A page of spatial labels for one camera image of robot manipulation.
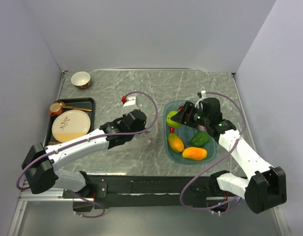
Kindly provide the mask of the clear zip top bag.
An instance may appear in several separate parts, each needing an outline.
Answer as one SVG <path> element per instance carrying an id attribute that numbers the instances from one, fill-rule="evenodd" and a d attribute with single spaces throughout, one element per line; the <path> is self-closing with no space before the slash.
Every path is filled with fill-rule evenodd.
<path id="1" fill-rule="evenodd" d="M 124 112 L 127 110 L 127 112 L 131 112 L 134 109 L 141 110 L 146 116 L 147 116 L 147 123 L 145 127 L 149 127 L 152 124 L 152 121 L 155 117 L 155 113 L 152 111 L 148 111 L 145 108 L 141 108 L 140 106 L 137 106 L 135 104 L 129 105 L 127 107 L 123 107 Z M 153 126 L 147 130 L 145 133 L 142 133 L 140 135 L 135 135 L 131 142 L 129 142 L 130 148 L 140 148 L 142 146 L 148 146 L 151 144 L 152 139 L 155 138 L 158 134 L 158 123 L 157 121 L 153 124 Z"/>

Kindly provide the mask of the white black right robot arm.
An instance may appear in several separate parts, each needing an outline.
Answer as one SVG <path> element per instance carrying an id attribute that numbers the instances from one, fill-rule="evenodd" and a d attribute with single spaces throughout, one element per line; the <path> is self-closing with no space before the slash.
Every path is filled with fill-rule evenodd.
<path id="1" fill-rule="evenodd" d="M 227 150 L 243 169 L 246 178 L 228 171 L 212 175 L 210 192 L 215 196 L 225 191 L 245 200 L 254 213 L 261 213 L 287 201 L 286 173 L 274 168 L 243 139 L 241 133 L 222 117 L 217 98 L 199 100 L 199 105 L 185 102 L 183 108 L 172 116 L 172 121 L 188 127 L 203 126 L 214 140 Z"/>

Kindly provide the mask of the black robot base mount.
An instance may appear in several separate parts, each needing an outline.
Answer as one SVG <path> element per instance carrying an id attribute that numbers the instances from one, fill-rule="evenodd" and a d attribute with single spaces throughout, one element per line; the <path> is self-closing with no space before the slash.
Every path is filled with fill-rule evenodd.
<path id="1" fill-rule="evenodd" d="M 179 206 L 190 177 L 87 176 L 86 186 L 77 192 L 94 200 L 96 208 Z M 200 177 L 185 191 L 183 202 L 191 207 L 220 205 L 234 194 L 218 189 L 211 177 Z"/>

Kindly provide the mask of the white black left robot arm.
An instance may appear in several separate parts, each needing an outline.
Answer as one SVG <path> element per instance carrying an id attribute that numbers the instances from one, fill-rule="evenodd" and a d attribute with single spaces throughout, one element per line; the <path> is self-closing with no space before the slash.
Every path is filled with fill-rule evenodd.
<path id="1" fill-rule="evenodd" d="M 135 109 L 80 138 L 49 147 L 42 143 L 31 146 L 22 163 L 31 192 L 40 194 L 57 187 L 70 189 L 82 198 L 87 197 L 92 191 L 87 174 L 65 171 L 63 166 L 93 152 L 130 142 L 145 130 L 146 121 L 147 116 Z"/>

